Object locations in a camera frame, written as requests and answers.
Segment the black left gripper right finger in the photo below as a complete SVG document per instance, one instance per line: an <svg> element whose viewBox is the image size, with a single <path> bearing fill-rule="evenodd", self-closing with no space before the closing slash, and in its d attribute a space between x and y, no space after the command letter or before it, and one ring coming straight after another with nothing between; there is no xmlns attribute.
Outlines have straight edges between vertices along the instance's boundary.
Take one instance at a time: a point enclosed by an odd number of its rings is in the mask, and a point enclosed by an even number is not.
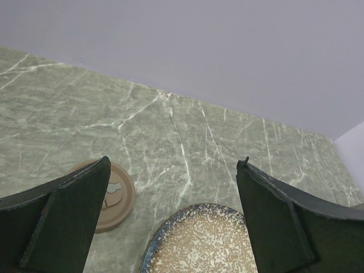
<svg viewBox="0 0 364 273"><path fill-rule="evenodd" d="M258 272L363 272L363 205L338 205L237 163Z"/></svg>

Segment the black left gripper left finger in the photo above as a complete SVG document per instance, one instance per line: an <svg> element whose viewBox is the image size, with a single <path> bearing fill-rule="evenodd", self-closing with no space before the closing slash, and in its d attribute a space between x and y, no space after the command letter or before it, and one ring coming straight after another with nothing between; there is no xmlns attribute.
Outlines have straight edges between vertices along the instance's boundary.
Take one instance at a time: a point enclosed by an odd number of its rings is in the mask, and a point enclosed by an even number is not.
<svg viewBox="0 0 364 273"><path fill-rule="evenodd" d="M110 174L104 156L1 198L1 272L83 272Z"/></svg>

